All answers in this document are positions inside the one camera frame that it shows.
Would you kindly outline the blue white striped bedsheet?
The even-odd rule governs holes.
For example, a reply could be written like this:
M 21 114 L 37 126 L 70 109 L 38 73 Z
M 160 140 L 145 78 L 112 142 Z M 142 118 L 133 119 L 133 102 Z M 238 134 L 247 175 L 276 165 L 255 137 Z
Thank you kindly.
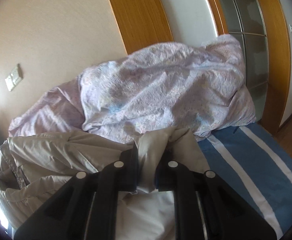
M 210 169 L 281 238 L 292 226 L 292 158 L 257 123 L 213 131 L 198 144 Z

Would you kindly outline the white wall switch plate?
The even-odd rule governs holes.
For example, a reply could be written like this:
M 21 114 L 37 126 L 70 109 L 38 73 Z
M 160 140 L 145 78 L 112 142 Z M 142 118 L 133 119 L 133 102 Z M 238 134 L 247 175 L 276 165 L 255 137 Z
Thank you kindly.
M 11 92 L 23 79 L 20 64 L 17 64 L 5 78 L 6 87 Z

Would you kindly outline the beige quilted down jacket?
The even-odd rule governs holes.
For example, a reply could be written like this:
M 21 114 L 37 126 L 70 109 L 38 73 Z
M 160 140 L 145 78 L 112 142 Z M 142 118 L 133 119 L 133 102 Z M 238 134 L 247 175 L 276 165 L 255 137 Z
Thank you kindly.
M 138 148 L 139 185 L 136 194 L 119 195 L 116 239 L 174 239 L 173 194 L 154 185 L 164 151 L 171 150 L 173 159 L 191 171 L 209 170 L 186 128 L 146 132 L 126 144 L 81 131 L 8 138 L 0 149 L 0 207 L 17 229 L 72 176 L 100 172 L 133 146 Z

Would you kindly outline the pink floral duvet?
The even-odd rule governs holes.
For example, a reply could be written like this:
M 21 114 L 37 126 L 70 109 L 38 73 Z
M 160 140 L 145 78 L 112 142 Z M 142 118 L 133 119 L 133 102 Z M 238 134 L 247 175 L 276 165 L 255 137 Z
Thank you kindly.
M 198 140 L 255 121 L 238 40 L 221 35 L 200 47 L 158 43 L 86 68 L 13 119 L 11 137 L 84 131 L 129 142 L 148 131 L 188 128 Z

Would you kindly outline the wooden door frame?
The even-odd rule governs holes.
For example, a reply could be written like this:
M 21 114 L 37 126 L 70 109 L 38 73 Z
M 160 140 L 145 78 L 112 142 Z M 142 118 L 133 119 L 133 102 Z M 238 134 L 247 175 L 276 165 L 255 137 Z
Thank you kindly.
M 280 0 L 257 0 L 266 31 L 269 76 L 261 124 L 279 130 L 291 77 L 291 45 Z M 193 46 L 228 33 L 220 0 L 110 0 L 127 53 L 158 42 Z

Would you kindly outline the frosted glass door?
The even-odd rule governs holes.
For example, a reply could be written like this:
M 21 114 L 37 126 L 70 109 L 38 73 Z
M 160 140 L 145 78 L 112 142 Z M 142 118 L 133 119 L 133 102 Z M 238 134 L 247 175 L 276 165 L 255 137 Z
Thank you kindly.
M 246 86 L 262 117 L 268 86 L 267 36 L 258 0 L 219 0 L 228 32 L 241 44 L 246 65 Z

